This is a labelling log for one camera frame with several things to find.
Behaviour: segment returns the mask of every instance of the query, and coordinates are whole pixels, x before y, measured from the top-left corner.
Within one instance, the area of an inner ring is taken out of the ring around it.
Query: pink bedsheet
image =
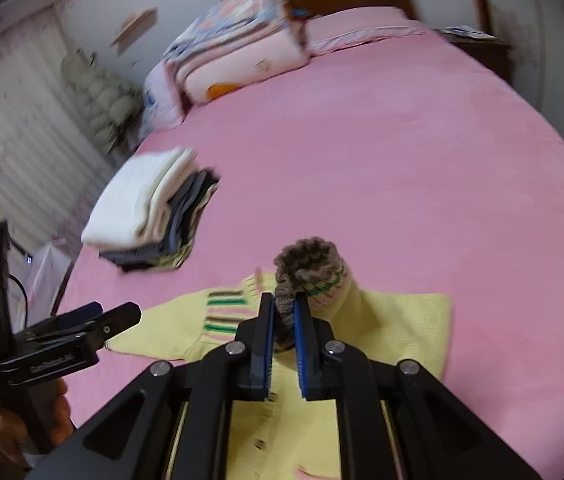
[[[62,312],[230,285],[319,235],[364,287],[452,295],[444,383],[563,478],[564,143],[507,84],[428,32],[313,59],[141,149],[177,144],[222,175],[188,261],[124,275],[84,248]],[[149,362],[100,358],[68,378],[76,424]]]

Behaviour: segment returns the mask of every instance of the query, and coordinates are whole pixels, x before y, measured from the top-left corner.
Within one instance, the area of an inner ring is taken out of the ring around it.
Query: screw
[[[246,345],[242,341],[231,341],[225,348],[229,355],[237,355],[246,350]]]
[[[332,340],[324,345],[329,354],[341,354],[347,346],[342,341]]]
[[[155,377],[162,377],[162,375],[166,375],[171,371],[171,365],[166,361],[157,361],[153,363],[149,369]]]
[[[415,375],[419,371],[419,365],[411,359],[406,359],[399,364],[399,370],[405,375]]]

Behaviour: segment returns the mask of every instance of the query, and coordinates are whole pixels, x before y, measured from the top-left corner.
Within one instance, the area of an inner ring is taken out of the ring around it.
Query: folded clothes
[[[105,251],[100,256],[126,272],[179,267],[190,254],[199,218],[218,182],[210,169],[193,173],[169,202],[171,216],[162,240],[128,251]]]
[[[286,27],[279,6],[284,0],[222,0],[197,18],[164,53],[169,64],[181,65],[193,56],[261,28]]]
[[[175,72],[175,83],[177,84],[177,87],[184,88],[184,82],[187,77],[201,66],[206,65],[207,63],[210,63],[222,56],[231,54],[232,52],[250,45],[251,43],[267,38],[280,30],[289,27],[292,28],[293,22],[288,20],[287,14],[286,0],[277,0],[277,18],[269,20],[266,24],[263,24],[247,34],[240,34],[235,38],[231,38],[230,41],[199,50],[196,54],[189,56],[180,64],[173,64],[172,62],[169,63],[169,67],[172,67]],[[292,32],[295,36],[300,36],[299,30]]]
[[[203,172],[189,175],[173,198],[169,200],[171,217],[166,234],[159,242],[152,242],[126,251],[105,251],[99,253],[100,257],[120,265],[146,262],[158,258],[162,254],[176,253],[181,244],[182,215],[194,202],[203,181]]]
[[[189,148],[131,157],[95,203],[81,240],[100,250],[134,249],[163,239],[169,200],[197,170]]]

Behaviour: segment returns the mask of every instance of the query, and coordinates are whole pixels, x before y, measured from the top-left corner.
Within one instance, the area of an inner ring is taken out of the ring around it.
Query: stack of folded clothes
[[[177,269],[218,183],[193,150],[134,156],[95,204],[82,241],[124,271]]]

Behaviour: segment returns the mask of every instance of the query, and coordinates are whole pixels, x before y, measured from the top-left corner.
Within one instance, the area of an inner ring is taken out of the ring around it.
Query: green stripe
[[[343,269],[340,269],[338,272],[335,273],[335,277],[333,282],[327,282],[326,285],[324,286],[319,286],[319,285],[312,285],[309,284],[309,288],[308,290],[306,290],[306,296],[307,297],[311,297],[311,296],[316,296],[317,294],[321,293],[321,292],[328,292],[329,290],[331,290],[331,288],[333,288],[334,286],[339,285],[339,280],[340,277],[342,276],[342,273],[344,272]]]
[[[235,334],[238,331],[236,327],[211,325],[208,323],[204,325],[204,330],[215,330],[216,332],[228,332],[231,334]]]
[[[234,298],[234,299],[226,299],[226,300],[208,300],[206,304],[209,305],[246,305],[246,300],[244,298]]]

